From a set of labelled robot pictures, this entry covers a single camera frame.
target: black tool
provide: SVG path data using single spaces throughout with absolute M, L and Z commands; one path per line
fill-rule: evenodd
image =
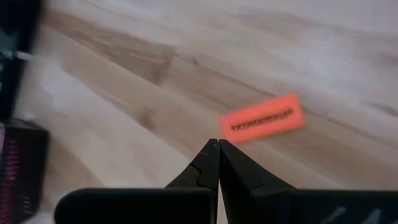
M 55 221 L 215 223 L 218 179 L 228 223 L 398 224 L 398 192 L 296 189 L 223 139 L 165 189 L 79 190 L 58 203 Z

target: black device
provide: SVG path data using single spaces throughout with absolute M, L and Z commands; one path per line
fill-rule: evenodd
M 0 223 L 23 223 L 39 209 L 49 134 L 11 119 L 0 123 Z
M 40 14 L 40 0 L 0 0 L 0 119 L 11 117 L 24 61 Z
M 296 189 L 224 139 L 210 139 L 165 189 L 85 189 L 55 222 L 216 223 L 218 180 L 232 224 L 398 224 L 398 192 Z

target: black object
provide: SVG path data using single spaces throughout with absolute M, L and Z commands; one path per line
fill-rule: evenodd
M 218 161 L 216 139 L 165 189 L 85 189 L 57 205 L 55 220 L 66 223 L 216 223 Z
M 0 119 L 11 116 L 24 66 L 5 52 L 30 50 L 40 7 L 40 0 L 0 0 Z
M 60 201 L 55 221 L 214 223 L 218 172 L 228 223 L 398 224 L 398 192 L 299 190 L 223 139 L 210 139 L 166 189 L 77 191 Z
M 19 119 L 0 124 L 0 223 L 22 223 L 39 209 L 49 135 Z

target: wood grain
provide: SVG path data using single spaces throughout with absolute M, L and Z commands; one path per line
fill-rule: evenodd
M 52 133 L 48 210 L 82 187 L 163 187 L 221 137 L 220 115 L 290 92 L 306 127 L 241 150 L 298 188 L 398 188 L 395 2 L 47 7 L 16 116 Z

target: orange label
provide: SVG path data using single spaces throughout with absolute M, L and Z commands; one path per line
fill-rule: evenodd
M 277 134 L 304 125 L 304 116 L 296 94 L 281 96 L 220 118 L 223 137 L 243 142 Z

